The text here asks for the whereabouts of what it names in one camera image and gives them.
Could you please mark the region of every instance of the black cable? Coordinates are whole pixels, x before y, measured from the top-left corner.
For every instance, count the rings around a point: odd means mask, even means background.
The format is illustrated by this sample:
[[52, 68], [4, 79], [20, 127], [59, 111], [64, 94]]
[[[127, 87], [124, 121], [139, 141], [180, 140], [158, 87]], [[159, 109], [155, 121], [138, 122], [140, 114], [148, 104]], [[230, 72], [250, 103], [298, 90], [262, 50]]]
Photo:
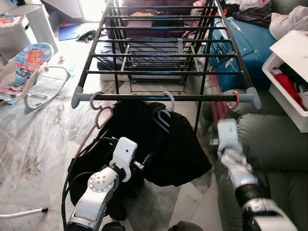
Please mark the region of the black cable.
[[[99, 138], [99, 139], [95, 139], [89, 146], [93, 146], [94, 143], [98, 140], [104, 140], [104, 139], [107, 139], [107, 140], [113, 140], [111, 138], [108, 138], [108, 137], [103, 137], [103, 138]], [[62, 204], [61, 204], [61, 215], [62, 215], [62, 222], [63, 222], [63, 228], [65, 230], [66, 226], [67, 226], [67, 223], [66, 223], [66, 214], [65, 214], [65, 198], [66, 198], [66, 187], [67, 187], [67, 184], [68, 184], [68, 177], [70, 176], [71, 174], [71, 171], [73, 169], [73, 166], [76, 162], [76, 160], [78, 159], [78, 157], [80, 157], [81, 154], [84, 154], [86, 151], [89, 150], [89, 146], [87, 146], [86, 148], [84, 148], [74, 159], [74, 161], [72, 162], [69, 170], [68, 170], [68, 173], [67, 173], [67, 176], [66, 176], [66, 179], [65, 179], [65, 182], [64, 182], [64, 186], [63, 186], [63, 190], [62, 190]]]
[[67, 187], [66, 191], [65, 191], [65, 197], [64, 197], [64, 200], [66, 200], [66, 197], [68, 195], [68, 192], [69, 190], [71, 189], [72, 185], [74, 184], [75, 180], [77, 180], [78, 177], [81, 177], [83, 175], [87, 175], [87, 174], [94, 174], [95, 172], [83, 172], [83, 173], [80, 173], [79, 175], [77, 175], [73, 180], [72, 182], [69, 184], [69, 186]]

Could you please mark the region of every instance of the black jacket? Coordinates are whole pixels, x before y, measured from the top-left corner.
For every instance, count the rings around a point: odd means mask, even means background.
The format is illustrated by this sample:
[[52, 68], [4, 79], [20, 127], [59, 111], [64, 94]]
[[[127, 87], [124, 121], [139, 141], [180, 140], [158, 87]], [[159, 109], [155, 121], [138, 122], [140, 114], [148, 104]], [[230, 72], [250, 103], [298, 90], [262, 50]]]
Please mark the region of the black jacket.
[[[135, 196], [133, 189], [141, 186], [143, 177], [158, 186], [185, 184], [205, 174], [211, 164], [203, 152], [188, 120], [175, 112], [170, 113], [169, 133], [164, 131], [153, 120], [161, 103], [145, 103], [141, 101], [122, 101], [115, 104], [113, 117], [101, 129], [98, 137], [85, 148], [72, 168], [69, 182], [86, 171], [99, 171], [109, 165], [115, 145], [110, 145], [104, 137], [127, 137], [138, 144], [134, 160], [143, 163], [147, 158], [142, 173], [134, 170], [132, 178], [121, 183], [108, 205], [118, 204], [126, 196]], [[88, 176], [76, 180], [70, 196], [75, 205], [86, 190]]]

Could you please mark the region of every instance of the gray sofa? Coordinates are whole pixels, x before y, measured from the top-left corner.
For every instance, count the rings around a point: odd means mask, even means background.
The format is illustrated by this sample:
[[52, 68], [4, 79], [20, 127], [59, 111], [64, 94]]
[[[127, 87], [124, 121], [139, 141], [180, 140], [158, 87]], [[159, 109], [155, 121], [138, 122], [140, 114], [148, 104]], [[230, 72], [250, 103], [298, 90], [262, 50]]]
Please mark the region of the gray sofa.
[[[272, 0], [274, 12], [288, 14], [297, 5], [308, 6], [307, 0]], [[191, 79], [195, 94], [200, 93], [201, 78]], [[205, 82], [204, 94], [212, 93]], [[263, 179], [269, 196], [288, 215], [299, 231], [308, 230], [308, 134], [300, 133], [292, 120], [266, 90], [258, 91], [262, 107], [254, 109], [249, 103], [240, 103], [229, 110], [228, 117], [237, 119], [241, 144], [247, 148], [247, 161]], [[211, 103], [204, 102], [200, 115], [203, 139], [210, 146], [212, 124]], [[219, 213], [224, 231], [241, 231], [242, 215], [234, 196], [231, 182], [225, 176], [225, 167], [217, 161], [214, 167], [218, 184]]]

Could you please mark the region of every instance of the baby bouncer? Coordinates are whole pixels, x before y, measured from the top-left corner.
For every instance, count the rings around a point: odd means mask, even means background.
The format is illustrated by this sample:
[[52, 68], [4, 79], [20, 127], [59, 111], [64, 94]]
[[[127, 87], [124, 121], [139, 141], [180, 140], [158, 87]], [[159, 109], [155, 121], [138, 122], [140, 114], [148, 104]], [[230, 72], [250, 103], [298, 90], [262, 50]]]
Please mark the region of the baby bouncer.
[[[24, 99], [27, 115], [53, 100], [64, 87], [70, 74], [64, 67], [48, 66], [48, 61], [53, 56], [53, 48], [47, 43], [37, 43], [23, 49], [12, 58], [0, 73], [0, 100], [8, 104], [15, 104]], [[63, 69], [63, 77], [43, 76], [50, 69]], [[58, 91], [53, 96], [30, 91], [39, 77], [47, 77], [62, 81]], [[34, 106], [28, 104], [29, 97], [39, 97], [42, 100]]]

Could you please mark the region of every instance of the white storage box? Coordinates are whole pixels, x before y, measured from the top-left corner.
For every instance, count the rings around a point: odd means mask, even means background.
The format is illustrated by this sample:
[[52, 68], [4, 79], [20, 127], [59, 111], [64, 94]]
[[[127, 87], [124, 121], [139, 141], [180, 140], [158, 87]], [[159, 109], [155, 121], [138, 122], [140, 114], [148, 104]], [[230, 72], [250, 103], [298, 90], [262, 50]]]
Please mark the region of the white storage box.
[[287, 63], [308, 82], [308, 32], [291, 31], [270, 49], [273, 54], [262, 67], [263, 72], [272, 82], [269, 91], [298, 129], [301, 132], [308, 133], [308, 111], [305, 111], [291, 97], [271, 72], [274, 67]]
[[0, 26], [0, 54], [8, 63], [24, 48], [37, 43], [37, 40], [25, 15], [1, 17], [2, 20], [6, 18], [14, 20], [12, 23]]
[[6, 15], [14, 16], [19, 14], [26, 15], [36, 40], [38, 42], [46, 42], [50, 44], [53, 47], [54, 53], [57, 53], [58, 47], [49, 23], [49, 19], [45, 14], [45, 6], [26, 4], [8, 11]]

